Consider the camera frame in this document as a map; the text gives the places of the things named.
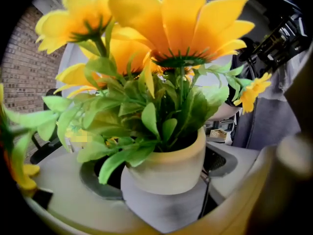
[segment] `cardboard box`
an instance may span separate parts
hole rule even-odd
[[[227,136],[227,132],[223,131],[223,130],[211,130],[210,132],[210,138],[222,138],[222,139],[226,139]]]

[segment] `potted plant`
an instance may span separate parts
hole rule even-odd
[[[53,52],[67,42],[78,44],[89,58],[67,68],[56,79],[81,88],[69,98],[43,97],[49,111],[2,114],[10,137],[23,135],[13,148],[5,142],[8,161],[23,174],[31,135],[48,140],[58,122],[58,137],[83,143],[81,163],[107,156],[99,173],[106,184],[122,163],[141,189],[178,194],[198,181],[205,153],[202,128],[229,95],[222,83],[198,88],[200,75],[225,76],[236,91],[233,101],[252,111],[258,93],[269,86],[266,74],[240,79],[243,67],[230,70],[204,64],[246,47],[239,37],[254,24],[237,20],[247,0],[63,0],[67,11],[53,11],[36,26],[39,50]]]

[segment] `pot rim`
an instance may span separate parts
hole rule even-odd
[[[174,162],[174,161],[180,161],[180,160],[186,160],[195,154],[199,153],[199,151],[203,150],[203,147],[206,145],[206,136],[205,136],[205,131],[204,128],[201,127],[198,130],[198,136],[196,141],[181,150],[178,151],[171,151],[171,152],[153,152],[147,159],[146,161],[149,162],[161,162],[161,163],[166,163],[166,162]]]

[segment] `brick wall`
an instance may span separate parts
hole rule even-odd
[[[4,84],[4,103],[6,107],[21,113],[43,110],[42,96],[55,88],[55,76],[64,52],[62,47],[51,55],[37,51],[35,25],[42,13],[34,6],[29,7],[17,23],[7,45],[2,64],[1,82]],[[44,141],[38,135],[40,144]],[[36,151],[33,143],[27,153]]]

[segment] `flower pot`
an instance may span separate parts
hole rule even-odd
[[[173,195],[192,189],[199,180],[205,156],[205,132],[198,130],[189,147],[172,152],[153,152],[137,167],[128,167],[136,185],[147,192]]]

